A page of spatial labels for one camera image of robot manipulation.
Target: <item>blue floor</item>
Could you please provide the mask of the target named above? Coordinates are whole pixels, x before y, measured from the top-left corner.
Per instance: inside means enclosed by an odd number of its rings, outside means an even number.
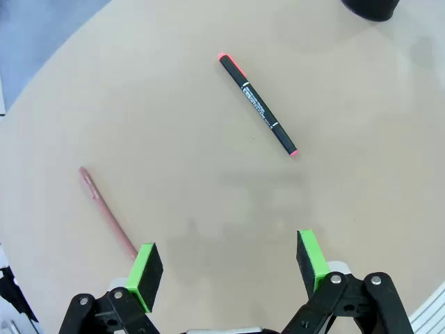
[[[51,55],[109,0],[0,0],[5,109]]]

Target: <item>pink pen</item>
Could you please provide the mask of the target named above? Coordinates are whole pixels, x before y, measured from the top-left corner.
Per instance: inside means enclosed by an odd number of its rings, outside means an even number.
[[[93,182],[90,174],[84,167],[79,168],[79,173],[82,175],[83,180],[85,181],[86,185],[90,189],[92,199],[95,201],[99,210],[105,216],[106,220],[108,221],[108,223],[110,224],[114,233],[116,234],[116,237],[119,239],[119,241],[122,243],[122,245],[127,249],[131,258],[133,260],[136,259],[136,256],[138,255],[138,251],[136,250],[136,248],[134,248],[130,239],[128,239],[124,230],[120,227],[118,221],[116,221],[116,218],[114,217],[114,215],[111,212],[108,205],[105,203],[105,200],[102,198],[102,196],[101,196],[99,190],[97,189],[95,183]]]

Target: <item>beige tabletop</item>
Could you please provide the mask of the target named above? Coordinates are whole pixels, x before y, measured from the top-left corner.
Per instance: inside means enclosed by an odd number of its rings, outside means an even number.
[[[358,278],[391,275],[410,314],[445,278],[444,10],[402,0],[375,24],[335,0],[112,0],[0,123],[0,241],[47,332],[132,265],[80,165],[132,242],[157,242],[162,333],[281,330],[307,300],[306,228]]]

